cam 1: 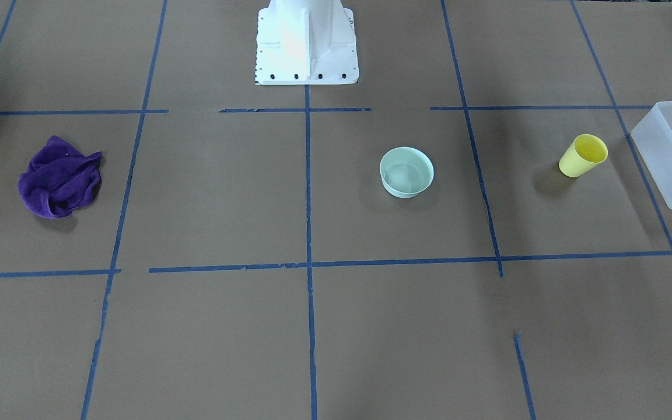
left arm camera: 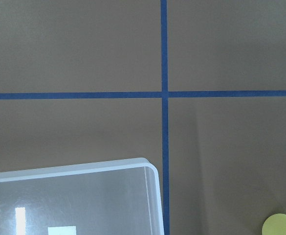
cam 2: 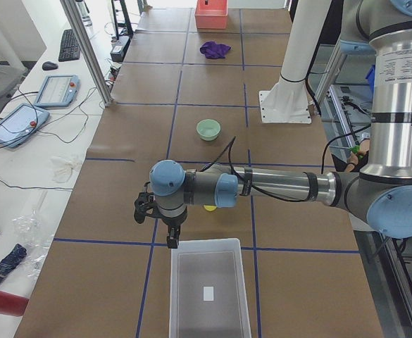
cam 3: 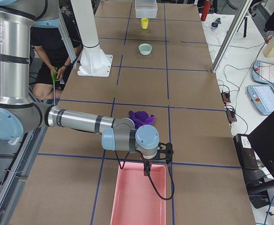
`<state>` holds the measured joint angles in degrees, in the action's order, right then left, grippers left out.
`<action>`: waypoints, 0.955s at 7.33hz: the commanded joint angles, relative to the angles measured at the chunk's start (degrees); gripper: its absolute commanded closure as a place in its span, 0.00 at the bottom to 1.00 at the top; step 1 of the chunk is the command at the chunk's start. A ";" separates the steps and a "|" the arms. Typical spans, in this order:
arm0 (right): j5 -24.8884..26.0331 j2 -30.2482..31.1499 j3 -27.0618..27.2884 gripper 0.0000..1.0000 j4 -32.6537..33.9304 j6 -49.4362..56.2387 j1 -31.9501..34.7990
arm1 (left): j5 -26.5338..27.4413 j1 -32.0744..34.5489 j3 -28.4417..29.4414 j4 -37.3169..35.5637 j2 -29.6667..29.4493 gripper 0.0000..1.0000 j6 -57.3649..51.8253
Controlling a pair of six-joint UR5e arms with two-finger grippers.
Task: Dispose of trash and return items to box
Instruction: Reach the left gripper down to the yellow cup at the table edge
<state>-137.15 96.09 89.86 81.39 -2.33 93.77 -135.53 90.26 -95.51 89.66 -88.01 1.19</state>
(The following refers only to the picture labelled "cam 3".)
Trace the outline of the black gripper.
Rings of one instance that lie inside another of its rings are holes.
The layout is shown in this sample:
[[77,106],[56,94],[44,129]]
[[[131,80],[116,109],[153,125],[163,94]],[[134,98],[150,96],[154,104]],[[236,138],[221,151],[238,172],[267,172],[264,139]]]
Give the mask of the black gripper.
[[163,161],[167,164],[167,167],[170,169],[172,163],[173,149],[172,144],[159,142],[156,149],[154,149],[154,154],[147,156],[142,153],[143,160],[143,173],[144,176],[148,176],[151,171],[152,163],[155,161]]

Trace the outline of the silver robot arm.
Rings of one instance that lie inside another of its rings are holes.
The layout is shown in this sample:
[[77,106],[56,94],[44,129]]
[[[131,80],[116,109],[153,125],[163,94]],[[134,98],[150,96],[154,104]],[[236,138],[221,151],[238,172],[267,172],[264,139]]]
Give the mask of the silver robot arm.
[[0,0],[0,139],[12,140],[39,127],[67,127],[100,134],[105,150],[138,152],[144,174],[154,161],[171,165],[171,143],[160,142],[152,125],[136,128],[129,118],[61,109],[29,98],[32,27],[58,28],[71,61],[76,54],[56,0]]

